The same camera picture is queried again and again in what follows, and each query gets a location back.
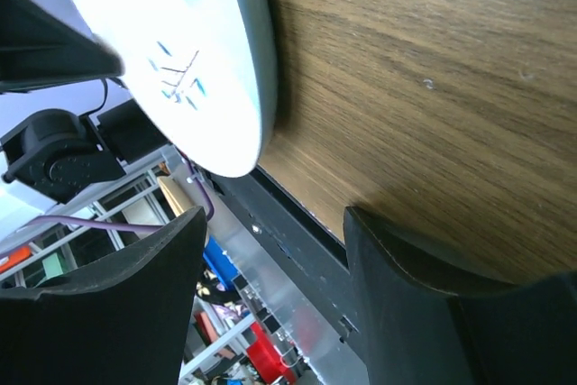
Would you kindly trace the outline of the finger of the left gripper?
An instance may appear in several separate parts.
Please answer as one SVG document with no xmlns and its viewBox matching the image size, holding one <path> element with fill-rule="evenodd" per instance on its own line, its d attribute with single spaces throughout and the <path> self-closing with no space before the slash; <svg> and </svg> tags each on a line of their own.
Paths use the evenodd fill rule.
<svg viewBox="0 0 577 385">
<path fill-rule="evenodd" d="M 33 0 L 1 0 L 1 91 L 25 93 L 117 78 L 120 59 Z"/>
</svg>

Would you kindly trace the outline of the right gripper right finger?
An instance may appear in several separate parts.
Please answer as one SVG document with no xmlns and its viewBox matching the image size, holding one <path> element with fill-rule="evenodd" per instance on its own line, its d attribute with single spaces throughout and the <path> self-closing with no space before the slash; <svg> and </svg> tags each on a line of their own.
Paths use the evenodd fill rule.
<svg viewBox="0 0 577 385">
<path fill-rule="evenodd" d="M 526 285 L 488 279 L 357 206 L 343 234 L 370 383 L 575 383 L 574 271 Z"/>
</svg>

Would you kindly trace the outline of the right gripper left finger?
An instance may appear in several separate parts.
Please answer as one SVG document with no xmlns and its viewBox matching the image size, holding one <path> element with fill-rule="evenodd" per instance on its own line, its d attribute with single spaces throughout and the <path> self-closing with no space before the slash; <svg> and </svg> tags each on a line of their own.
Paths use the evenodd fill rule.
<svg viewBox="0 0 577 385">
<path fill-rule="evenodd" d="M 176 384 L 205 211 L 35 288 L 1 291 L 3 384 Z"/>
</svg>

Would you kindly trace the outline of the cream and blue plate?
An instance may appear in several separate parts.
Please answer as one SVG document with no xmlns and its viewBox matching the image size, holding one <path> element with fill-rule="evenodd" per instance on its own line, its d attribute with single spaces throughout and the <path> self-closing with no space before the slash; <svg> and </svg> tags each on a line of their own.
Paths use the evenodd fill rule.
<svg viewBox="0 0 577 385">
<path fill-rule="evenodd" d="M 72 0 L 160 131 L 216 175 L 252 171 L 274 129 L 268 0 Z"/>
</svg>

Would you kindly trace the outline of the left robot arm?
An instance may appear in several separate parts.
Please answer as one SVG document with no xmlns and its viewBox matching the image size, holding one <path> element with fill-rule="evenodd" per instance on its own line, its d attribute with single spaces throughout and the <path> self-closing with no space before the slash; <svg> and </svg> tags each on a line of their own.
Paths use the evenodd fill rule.
<svg viewBox="0 0 577 385">
<path fill-rule="evenodd" d="M 27 93 L 99 80 L 120 84 L 120 59 L 33 0 L 1 0 L 1 91 Z M 121 178 L 125 163 L 169 144 L 135 101 L 81 115 L 49 108 L 1 138 L 4 181 L 19 181 L 59 204 L 92 184 Z"/>
</svg>

